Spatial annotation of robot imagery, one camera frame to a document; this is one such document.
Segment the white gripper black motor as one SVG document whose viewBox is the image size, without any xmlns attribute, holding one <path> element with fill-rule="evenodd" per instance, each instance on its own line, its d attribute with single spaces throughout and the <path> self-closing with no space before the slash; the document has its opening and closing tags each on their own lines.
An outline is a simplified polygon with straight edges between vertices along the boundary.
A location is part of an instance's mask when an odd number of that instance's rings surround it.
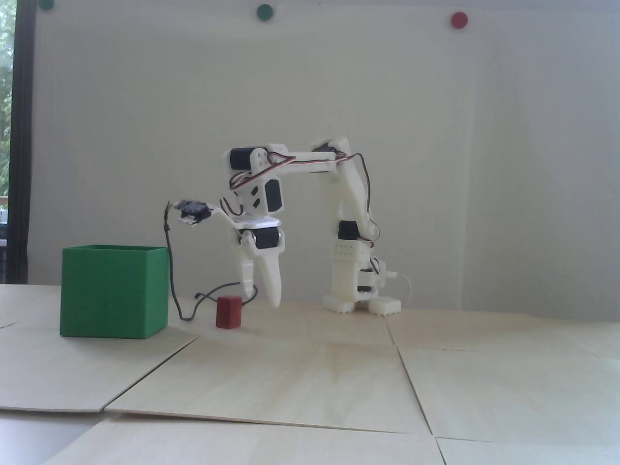
<svg viewBox="0 0 620 465">
<path fill-rule="evenodd" d="M 276 217 L 242 217 L 233 221 L 237 237 L 236 270 L 246 298 L 254 294 L 254 259 L 261 271 L 266 297 L 273 308 L 281 304 L 279 254 L 285 234 Z"/>
</svg>

